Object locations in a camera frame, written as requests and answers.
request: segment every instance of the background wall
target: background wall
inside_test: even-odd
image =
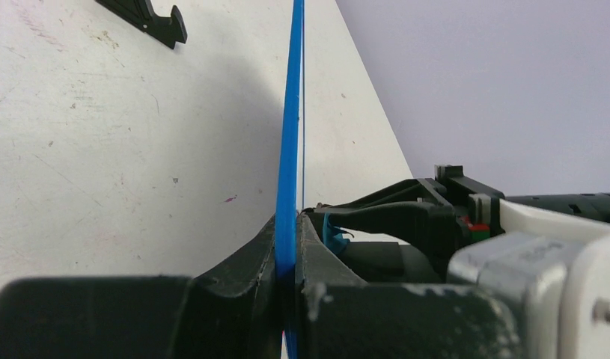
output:
[[[610,1],[337,3],[413,175],[610,191]]]

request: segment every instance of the bolt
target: bolt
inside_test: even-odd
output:
[[[598,298],[594,304],[593,311],[594,320],[604,321],[610,324],[610,301]]]

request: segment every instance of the table surface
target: table surface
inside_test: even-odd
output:
[[[411,173],[335,1],[306,2],[305,205],[342,203]],[[92,0],[0,1],[0,288],[198,275],[273,214],[291,3],[174,3],[170,50]]]

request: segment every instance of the white table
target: white table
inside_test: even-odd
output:
[[[275,211],[291,1],[0,1],[0,288],[211,268]],[[333,0],[307,0],[305,205],[411,173]]]

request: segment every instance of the black clip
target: black clip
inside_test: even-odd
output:
[[[172,7],[170,17],[161,17],[155,14],[150,0],[97,0],[97,2],[171,49],[174,49],[177,41],[186,43],[188,39],[183,17],[176,5]]]

